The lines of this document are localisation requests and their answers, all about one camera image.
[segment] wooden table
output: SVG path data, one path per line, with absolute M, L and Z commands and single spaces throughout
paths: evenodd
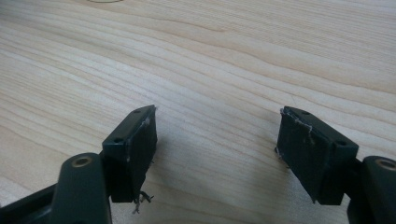
M 394 1 L 0 1 L 0 202 L 100 152 L 156 105 L 140 215 L 114 223 L 347 223 L 274 153 L 283 105 L 396 159 Z

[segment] wood grain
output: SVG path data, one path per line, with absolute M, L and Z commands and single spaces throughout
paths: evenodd
M 347 223 L 275 155 L 303 108 L 396 159 L 394 1 L 0 1 L 0 203 L 158 106 L 151 204 L 114 223 Z

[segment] light wood surface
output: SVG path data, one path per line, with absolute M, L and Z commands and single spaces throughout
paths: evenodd
M 347 223 L 274 153 L 279 108 L 305 109 L 396 159 L 396 2 L 0 1 L 0 203 L 100 152 L 156 105 L 155 164 L 114 223 Z

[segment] mounting hole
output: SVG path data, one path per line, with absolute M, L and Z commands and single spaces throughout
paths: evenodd
M 82 167 L 90 164 L 92 161 L 91 157 L 80 157 L 72 161 L 73 167 Z
M 123 141 L 122 138 L 116 138 L 116 139 L 114 139 L 114 142 L 115 142 L 115 143 L 122 142 L 122 141 Z
M 346 146 L 347 143 L 341 140 L 335 141 L 335 144 L 339 145 L 339 146 Z
M 381 166 L 384 169 L 391 170 L 391 171 L 396 171 L 396 162 L 394 161 L 388 161 L 384 159 L 376 159 L 375 160 L 376 164 Z

